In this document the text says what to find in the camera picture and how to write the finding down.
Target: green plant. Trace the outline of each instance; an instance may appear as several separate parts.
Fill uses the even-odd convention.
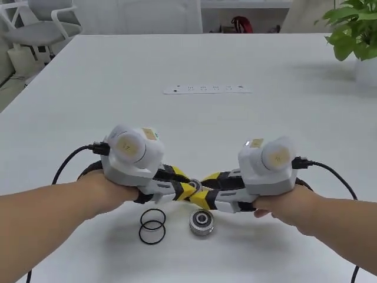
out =
[[[361,61],[377,57],[377,0],[346,0],[339,8],[334,0],[322,19],[334,27],[326,39],[339,61],[352,52]]]

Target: black o-ring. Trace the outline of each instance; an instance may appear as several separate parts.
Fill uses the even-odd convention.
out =
[[[141,236],[141,230],[143,230],[143,228],[145,229],[146,228],[145,224],[148,224],[148,223],[159,223],[160,224],[160,226],[158,227],[158,229],[162,228],[164,230],[164,233],[163,233],[163,236],[161,237],[161,239],[159,239],[158,241],[155,241],[155,242],[147,242],[146,240],[143,239],[143,237]],[[156,245],[156,244],[160,243],[165,238],[165,235],[166,235],[166,228],[165,228],[164,224],[162,222],[158,221],[158,220],[149,220],[146,223],[142,224],[142,226],[139,229],[139,238],[140,238],[140,241],[143,242],[144,244],[150,245],[150,246],[153,246],[153,245]]]
[[[143,217],[145,214],[147,214],[148,212],[150,211],[158,211],[158,212],[161,212],[161,214],[164,216],[164,220],[161,222],[161,221],[158,221],[161,225],[157,228],[149,228],[149,227],[146,227],[146,224],[150,223],[149,221],[147,222],[143,222]],[[144,213],[141,215],[140,217],[140,224],[142,227],[144,227],[145,230],[149,230],[149,231],[155,231],[155,230],[159,230],[166,222],[166,214],[161,210],[161,209],[158,209],[158,208],[151,208],[151,209],[148,209],[146,211],[144,211]]]

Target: red object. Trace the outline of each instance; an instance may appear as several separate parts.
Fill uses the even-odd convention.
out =
[[[253,27],[249,20],[245,17],[237,16],[232,19],[232,24],[238,34],[252,34]]]

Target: potted plant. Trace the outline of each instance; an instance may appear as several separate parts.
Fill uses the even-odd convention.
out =
[[[322,17],[334,30],[326,37],[334,47],[336,59],[345,60],[354,53],[356,80],[377,86],[377,0],[346,0]]]

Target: metal bearing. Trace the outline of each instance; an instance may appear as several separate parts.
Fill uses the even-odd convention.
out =
[[[197,236],[208,236],[214,229],[212,213],[204,209],[195,210],[190,215],[190,230]]]
[[[203,186],[197,179],[190,179],[190,182],[188,183],[191,187],[194,187],[197,192],[201,192],[203,190]]]

